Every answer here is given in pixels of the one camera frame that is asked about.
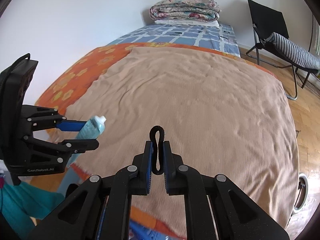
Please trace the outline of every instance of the metal bolt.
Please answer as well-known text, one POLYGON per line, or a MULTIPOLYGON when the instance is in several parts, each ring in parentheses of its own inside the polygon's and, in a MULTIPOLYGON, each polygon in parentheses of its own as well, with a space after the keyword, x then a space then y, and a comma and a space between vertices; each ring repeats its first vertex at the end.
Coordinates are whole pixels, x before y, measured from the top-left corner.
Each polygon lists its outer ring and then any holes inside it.
POLYGON ((187 170, 188 170, 188 166, 186 166, 186 165, 179 166, 179 171, 187 171, 187 170))
POLYGON ((130 166, 128 166, 128 171, 131 171, 131 172, 133 172, 133 171, 136 171, 137 170, 137 166, 135 166, 135 165, 130 165, 130 166))
POLYGON ((219 175, 217 176, 217 180, 218 180, 218 181, 221 181, 221 182, 225 182, 225 181, 227 180, 227 177, 224 176, 223 174, 219 174, 219 175))
POLYGON ((99 178, 98 175, 92 175, 89 180, 90 180, 91 182, 97 182, 97 181, 99 181, 99 179, 100 179, 100 178, 99 178))

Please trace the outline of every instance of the striped pillow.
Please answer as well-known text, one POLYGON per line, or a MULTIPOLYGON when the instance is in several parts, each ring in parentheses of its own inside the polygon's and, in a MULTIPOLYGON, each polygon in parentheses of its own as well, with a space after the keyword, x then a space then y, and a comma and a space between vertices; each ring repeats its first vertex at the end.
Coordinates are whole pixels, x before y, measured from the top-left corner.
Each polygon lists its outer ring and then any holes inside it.
POLYGON ((318 58, 302 47, 294 44, 292 41, 289 41, 284 36, 278 33, 272 33, 264 42, 271 42, 281 54, 298 66, 320 70, 320 61, 318 58))

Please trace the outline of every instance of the folded white cloth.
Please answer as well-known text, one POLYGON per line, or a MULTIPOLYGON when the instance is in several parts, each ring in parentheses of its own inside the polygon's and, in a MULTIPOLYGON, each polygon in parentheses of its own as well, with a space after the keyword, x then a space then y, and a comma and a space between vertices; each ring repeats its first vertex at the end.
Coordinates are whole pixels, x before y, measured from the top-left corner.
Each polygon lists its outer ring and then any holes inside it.
POLYGON ((178 24, 184 24, 184 25, 199 25, 199 26, 206 26, 206 27, 217 27, 219 28, 218 21, 213 22, 203 22, 198 20, 173 20, 173 19, 164 19, 164 20, 156 20, 156 24, 168 24, 168 25, 178 25, 178 24))

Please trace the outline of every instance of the black loop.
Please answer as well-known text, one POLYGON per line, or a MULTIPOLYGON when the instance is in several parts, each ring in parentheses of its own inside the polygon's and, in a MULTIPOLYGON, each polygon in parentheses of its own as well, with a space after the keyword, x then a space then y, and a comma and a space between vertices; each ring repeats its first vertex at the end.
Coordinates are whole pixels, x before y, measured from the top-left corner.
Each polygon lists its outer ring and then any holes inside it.
POLYGON ((164 130, 161 126, 154 126, 149 133, 150 141, 152 142, 152 173, 161 175, 163 173, 163 141, 164 130), (156 133, 159 132, 159 142, 157 146, 156 133), (159 158, 160 169, 157 170, 157 159, 159 158))

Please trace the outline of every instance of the teal pants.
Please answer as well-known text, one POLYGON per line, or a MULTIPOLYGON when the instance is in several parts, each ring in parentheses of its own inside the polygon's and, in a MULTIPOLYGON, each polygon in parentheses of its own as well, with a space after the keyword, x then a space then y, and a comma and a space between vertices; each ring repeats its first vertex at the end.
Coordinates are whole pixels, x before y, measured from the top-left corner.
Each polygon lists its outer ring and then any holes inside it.
POLYGON ((0 211, 22 240, 27 239, 35 227, 30 217, 45 218, 63 200, 60 193, 45 191, 25 182, 19 186, 5 183, 0 189, 0 211))

